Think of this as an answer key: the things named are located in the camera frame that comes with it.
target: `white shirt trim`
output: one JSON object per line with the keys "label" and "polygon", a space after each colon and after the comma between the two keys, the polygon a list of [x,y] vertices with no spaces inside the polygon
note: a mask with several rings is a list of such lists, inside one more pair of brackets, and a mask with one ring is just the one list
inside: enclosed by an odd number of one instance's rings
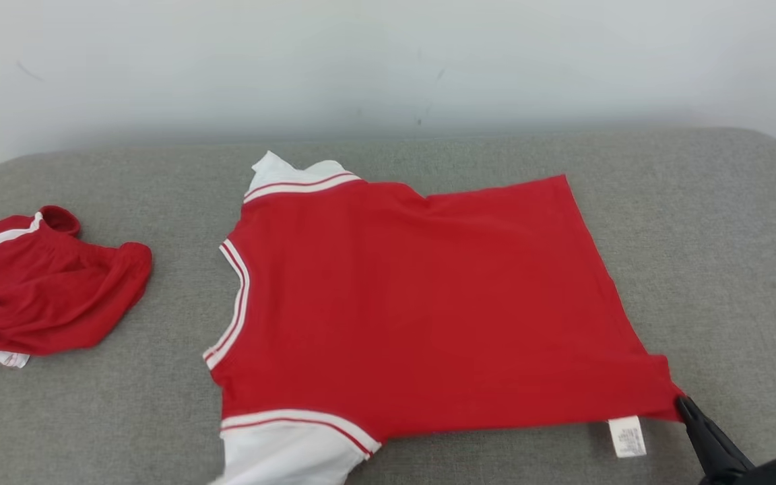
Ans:
{"label": "white shirt trim", "polygon": [[40,228],[40,221],[43,221],[44,217],[40,212],[35,212],[32,223],[25,229],[9,229],[0,232],[0,244],[5,243],[7,240],[17,239],[24,234],[29,234],[37,231]]}
{"label": "white shirt trim", "polygon": [[205,359],[205,364],[209,366],[209,369],[215,368],[224,359],[229,349],[235,343],[235,339],[241,333],[241,329],[244,328],[244,317],[247,313],[247,294],[250,292],[250,273],[247,272],[247,266],[231,240],[225,240],[220,249],[227,261],[229,261],[229,265],[238,274],[240,283],[238,292],[235,294],[232,322],[229,323],[224,334],[219,338],[218,343],[203,352],[203,359]]}
{"label": "white shirt trim", "polygon": [[212,485],[343,485],[367,458],[329,426],[275,420],[225,430],[224,475]]}
{"label": "white shirt trim", "polygon": [[272,193],[314,193],[361,179],[335,160],[323,160],[299,170],[271,151],[253,165],[253,171],[256,174],[243,203]]}
{"label": "white shirt trim", "polygon": [[327,412],[307,411],[304,409],[276,409],[231,416],[221,421],[221,437],[225,433],[231,432],[231,430],[277,421],[321,424],[322,426],[330,427],[352,441],[364,454],[367,454],[367,457],[378,451],[382,446],[380,442],[371,438],[367,432],[352,421],[344,420],[344,418],[333,414],[327,414]]}

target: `white wall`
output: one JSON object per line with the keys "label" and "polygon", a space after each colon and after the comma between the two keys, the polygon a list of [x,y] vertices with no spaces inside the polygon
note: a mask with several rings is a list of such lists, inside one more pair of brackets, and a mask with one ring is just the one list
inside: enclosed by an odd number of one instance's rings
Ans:
{"label": "white wall", "polygon": [[0,0],[0,162],[612,122],[776,136],[776,0]]}

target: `gray upholstered surface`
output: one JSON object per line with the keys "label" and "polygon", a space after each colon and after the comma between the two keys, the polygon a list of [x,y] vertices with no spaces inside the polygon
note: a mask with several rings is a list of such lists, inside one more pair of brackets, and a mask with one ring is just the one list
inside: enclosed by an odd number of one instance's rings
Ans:
{"label": "gray upholstered surface", "polygon": [[[0,366],[0,485],[204,483],[222,467],[220,394],[200,353],[237,285],[218,252],[267,146],[43,154],[0,166],[0,218],[58,203],[102,245],[154,251],[145,298],[92,350]],[[674,380],[755,461],[776,456],[776,141],[703,129],[272,144],[421,193],[566,172],[627,313]],[[618,460],[606,424],[385,445],[349,482],[695,483],[678,424],[645,422]]]}

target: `red fabric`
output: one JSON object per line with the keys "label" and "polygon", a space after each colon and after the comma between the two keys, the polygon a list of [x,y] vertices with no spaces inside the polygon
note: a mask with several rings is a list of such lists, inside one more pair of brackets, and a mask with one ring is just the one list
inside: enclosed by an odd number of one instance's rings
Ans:
{"label": "red fabric", "polygon": [[76,239],[79,221],[46,206],[40,223],[0,221],[0,350],[43,356],[92,347],[142,296],[151,272],[148,247],[119,249]]}
{"label": "red fabric", "polygon": [[224,418],[327,412],[379,441],[641,415],[678,420],[567,179],[421,197],[351,181],[247,202],[228,237],[243,330]]}

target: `clothing tag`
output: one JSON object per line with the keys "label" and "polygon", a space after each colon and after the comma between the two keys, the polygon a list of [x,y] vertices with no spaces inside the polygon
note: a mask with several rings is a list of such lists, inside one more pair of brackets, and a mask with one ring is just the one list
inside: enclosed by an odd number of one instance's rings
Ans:
{"label": "clothing tag", "polygon": [[28,354],[0,350],[0,363],[10,368],[22,368],[28,362],[28,357],[30,357]]}
{"label": "clothing tag", "polygon": [[610,420],[609,423],[612,444],[616,448],[617,457],[644,457],[646,455],[646,443],[643,441],[643,430],[640,428],[638,416]]}

